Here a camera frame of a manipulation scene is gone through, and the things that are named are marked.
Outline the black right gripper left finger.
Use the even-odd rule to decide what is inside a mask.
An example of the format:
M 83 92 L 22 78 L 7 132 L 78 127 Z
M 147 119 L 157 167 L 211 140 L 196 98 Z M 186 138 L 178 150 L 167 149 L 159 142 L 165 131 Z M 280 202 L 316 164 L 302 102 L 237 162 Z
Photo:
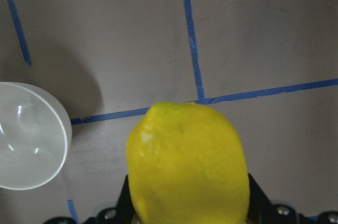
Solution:
M 120 223 L 135 223 L 135 209 L 129 191 L 128 175 L 125 176 L 123 187 L 116 205 L 116 210 Z

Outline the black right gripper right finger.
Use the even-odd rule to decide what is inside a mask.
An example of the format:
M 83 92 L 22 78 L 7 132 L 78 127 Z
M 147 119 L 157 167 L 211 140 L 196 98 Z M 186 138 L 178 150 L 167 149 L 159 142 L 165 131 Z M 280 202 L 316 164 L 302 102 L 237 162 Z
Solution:
M 271 201 L 250 173 L 248 177 L 250 197 L 247 221 L 266 221 L 268 212 L 272 206 Z

